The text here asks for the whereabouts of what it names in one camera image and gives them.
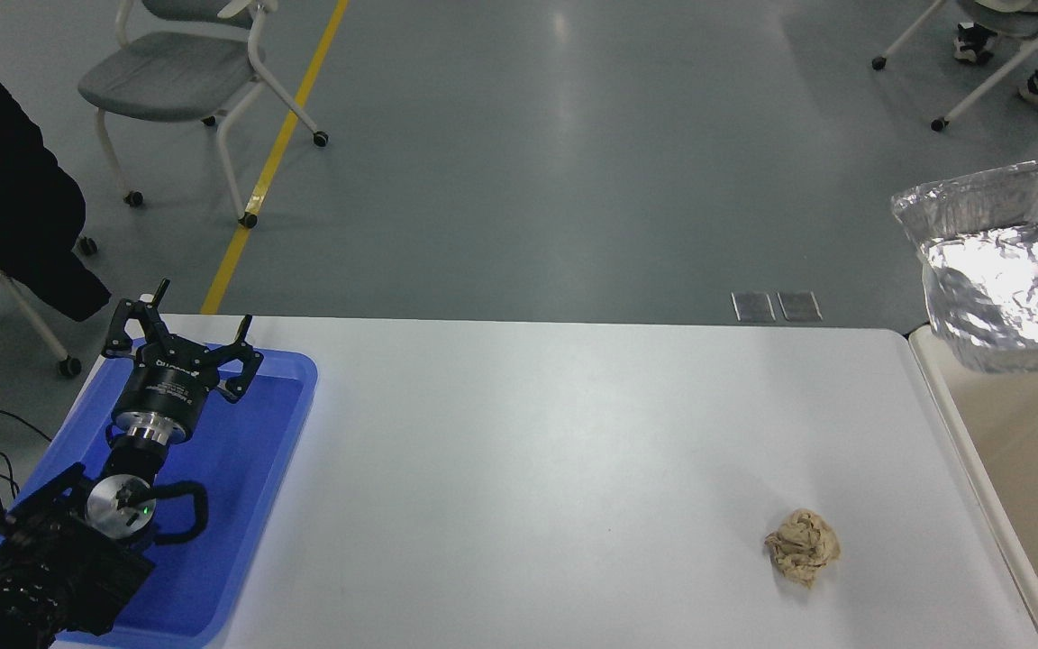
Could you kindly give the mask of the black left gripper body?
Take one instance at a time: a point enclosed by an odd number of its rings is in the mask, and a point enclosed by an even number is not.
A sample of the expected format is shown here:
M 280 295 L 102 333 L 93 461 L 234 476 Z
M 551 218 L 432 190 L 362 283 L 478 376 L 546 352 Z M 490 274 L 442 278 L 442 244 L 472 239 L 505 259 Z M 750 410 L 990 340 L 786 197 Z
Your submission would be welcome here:
M 118 397 L 120 426 L 196 426 L 218 387 L 213 348 L 140 348 Z

